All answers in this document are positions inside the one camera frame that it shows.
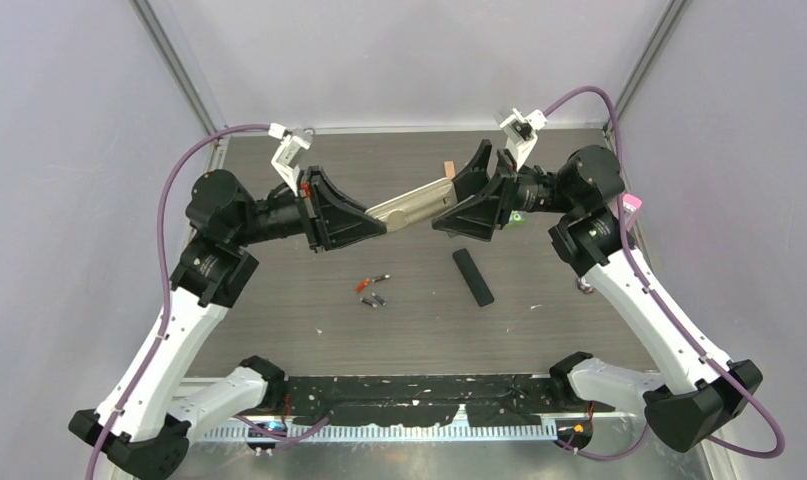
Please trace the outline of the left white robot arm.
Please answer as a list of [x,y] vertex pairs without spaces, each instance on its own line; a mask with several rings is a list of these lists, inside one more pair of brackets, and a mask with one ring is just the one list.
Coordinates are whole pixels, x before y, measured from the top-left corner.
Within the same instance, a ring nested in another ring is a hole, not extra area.
[[69,424],[137,479],[170,477],[207,431],[249,409],[275,413],[287,400],[284,371],[259,356],[187,400],[174,397],[258,267],[249,245],[304,235],[315,251],[335,250],[387,230],[384,212],[350,199],[315,166],[300,173],[295,186],[282,184],[262,200],[227,170],[206,173],[193,186],[186,215],[194,236],[168,276],[148,340],[115,391],[99,407],[76,412]]

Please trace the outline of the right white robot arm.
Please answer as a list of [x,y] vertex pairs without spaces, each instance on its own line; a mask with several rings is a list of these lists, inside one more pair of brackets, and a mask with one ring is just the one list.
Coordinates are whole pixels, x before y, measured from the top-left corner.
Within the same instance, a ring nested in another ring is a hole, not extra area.
[[468,185],[434,229],[488,241],[513,211],[559,215],[550,231],[558,257],[615,308],[655,363],[642,373],[574,353],[552,366],[553,403],[585,401],[642,416],[669,448],[686,452],[737,417],[762,382],[749,360],[710,341],[652,277],[643,254],[610,205],[623,193],[617,156],[600,145],[571,154],[556,172],[518,166],[508,150],[483,142],[472,165],[495,171]]

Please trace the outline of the beige remote control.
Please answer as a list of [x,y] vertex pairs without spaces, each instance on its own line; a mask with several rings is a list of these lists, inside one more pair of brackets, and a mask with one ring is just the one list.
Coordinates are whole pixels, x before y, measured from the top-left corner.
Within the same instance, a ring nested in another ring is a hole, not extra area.
[[424,220],[432,219],[458,203],[455,187],[444,177],[382,202],[366,210],[366,214],[392,233]]

